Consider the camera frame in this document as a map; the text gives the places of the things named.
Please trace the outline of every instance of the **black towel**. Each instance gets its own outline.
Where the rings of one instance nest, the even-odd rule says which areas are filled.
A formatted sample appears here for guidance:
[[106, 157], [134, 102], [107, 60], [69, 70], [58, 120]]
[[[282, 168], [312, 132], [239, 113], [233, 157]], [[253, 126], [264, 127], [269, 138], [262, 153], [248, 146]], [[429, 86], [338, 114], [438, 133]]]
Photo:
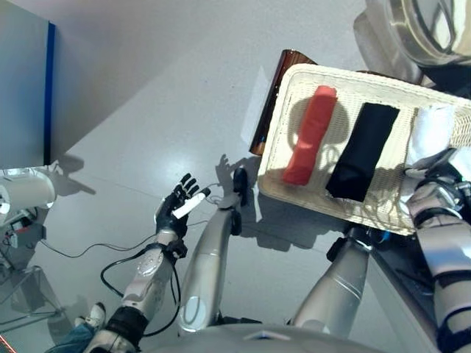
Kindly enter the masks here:
[[365, 103], [326, 189], [333, 197], [362, 202], [399, 110]]

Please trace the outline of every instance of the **red cloth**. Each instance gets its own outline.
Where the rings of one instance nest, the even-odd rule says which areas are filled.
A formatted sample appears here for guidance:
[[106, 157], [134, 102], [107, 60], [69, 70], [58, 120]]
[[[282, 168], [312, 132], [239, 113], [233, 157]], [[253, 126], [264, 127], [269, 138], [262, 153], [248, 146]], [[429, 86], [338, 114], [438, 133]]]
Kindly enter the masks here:
[[319, 86], [309, 100], [298, 132], [296, 147], [283, 173], [284, 182], [295, 185], [308, 184], [316, 164], [319, 145], [329, 127], [336, 102], [337, 91], [328, 86]]

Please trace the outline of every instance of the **white wicker tray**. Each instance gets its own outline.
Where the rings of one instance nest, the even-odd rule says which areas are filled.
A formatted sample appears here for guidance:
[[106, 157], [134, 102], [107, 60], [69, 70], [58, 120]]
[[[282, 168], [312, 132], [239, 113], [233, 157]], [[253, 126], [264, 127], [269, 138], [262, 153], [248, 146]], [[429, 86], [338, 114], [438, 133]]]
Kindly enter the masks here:
[[[337, 89], [338, 101], [306, 186], [283, 183], [281, 175], [297, 142], [307, 103], [319, 85]], [[383, 148], [363, 203], [329, 197], [325, 186], [344, 151], [364, 102], [387, 104], [400, 113]], [[396, 79], [299, 64], [281, 82], [265, 152], [258, 172], [262, 193], [348, 221], [401, 235], [414, 232], [411, 219], [397, 206], [407, 143], [417, 108], [445, 103], [456, 106], [451, 146], [471, 146], [471, 101]]]

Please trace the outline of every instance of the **person's foot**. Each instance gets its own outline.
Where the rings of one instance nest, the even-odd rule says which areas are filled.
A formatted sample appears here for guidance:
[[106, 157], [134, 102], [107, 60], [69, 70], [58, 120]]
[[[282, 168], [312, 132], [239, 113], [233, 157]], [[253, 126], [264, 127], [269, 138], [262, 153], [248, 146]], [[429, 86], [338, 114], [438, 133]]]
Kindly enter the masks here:
[[106, 309], [105, 306], [98, 302], [91, 307], [90, 314], [85, 318], [85, 322], [94, 329], [101, 329], [105, 325]]

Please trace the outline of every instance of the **jeans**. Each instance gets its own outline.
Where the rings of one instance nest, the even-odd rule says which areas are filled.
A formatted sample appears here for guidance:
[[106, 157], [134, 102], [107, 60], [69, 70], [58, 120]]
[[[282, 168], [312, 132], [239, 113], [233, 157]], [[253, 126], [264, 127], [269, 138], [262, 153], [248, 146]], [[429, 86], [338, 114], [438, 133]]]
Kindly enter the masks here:
[[86, 323], [80, 324], [46, 353], [83, 353], [94, 335], [95, 329], [92, 326]]

